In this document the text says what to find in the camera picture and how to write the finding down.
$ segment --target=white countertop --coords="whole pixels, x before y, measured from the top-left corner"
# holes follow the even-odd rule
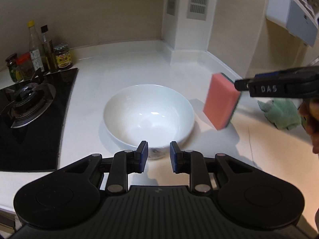
[[[92,47],[83,49],[80,58],[89,57],[90,49]],[[226,153],[294,184],[305,197],[303,215],[315,227],[314,216],[319,207],[319,159],[312,154],[309,136],[301,126],[291,131],[277,130],[266,120],[257,100],[248,94],[243,94],[231,124],[216,131],[201,109],[211,74],[221,71],[218,62],[204,65],[194,61],[170,65],[160,52],[148,48],[141,52],[112,51],[105,56],[78,60],[75,67],[79,68],[79,72],[66,116],[59,167],[92,153],[112,157],[120,151],[103,123],[106,102],[127,86],[163,85],[184,95],[196,113],[194,130],[183,149],[200,151],[206,157]],[[226,68],[224,73],[233,75]],[[0,72],[0,88],[11,84],[7,70]],[[13,197],[17,190],[45,174],[0,172],[0,209],[14,212]],[[189,184],[189,175],[174,174],[170,159],[166,157],[147,161],[142,174],[130,174],[131,184],[183,185]]]

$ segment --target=jar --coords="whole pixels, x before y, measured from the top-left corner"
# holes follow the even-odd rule
[[[34,67],[31,61],[31,55],[29,52],[22,54],[16,60],[18,69],[23,77],[23,80],[29,80],[34,74]]]
[[[17,59],[17,54],[14,53],[11,56],[7,57],[7,59],[5,60],[7,62],[7,67],[9,68],[11,80],[14,83],[18,83],[22,80],[20,71],[17,69],[16,59]]]
[[[54,48],[56,64],[59,70],[69,69],[73,66],[70,50],[67,43],[61,43]]]

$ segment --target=black glass cooktop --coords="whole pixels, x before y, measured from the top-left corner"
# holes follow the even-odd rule
[[[42,86],[53,85],[55,96],[48,108],[32,122],[12,128],[6,118],[0,117],[0,171],[41,172],[57,169],[64,117],[77,72],[77,68],[72,68],[44,76]],[[29,83],[24,81],[1,89],[0,112],[12,103],[12,94]]]

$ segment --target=beige tile wall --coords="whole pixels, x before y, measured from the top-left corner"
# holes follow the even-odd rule
[[[28,50],[27,22],[48,25],[54,43],[70,47],[160,39],[164,0],[0,0],[0,66]]]
[[[218,0],[208,51],[242,77],[306,65],[314,48],[266,20],[268,0]]]

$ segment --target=bowl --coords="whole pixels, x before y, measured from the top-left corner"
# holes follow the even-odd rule
[[[104,123],[123,150],[146,140],[149,158],[163,157],[171,141],[182,144],[194,126],[192,105],[168,87],[142,84],[120,90],[106,103]]]

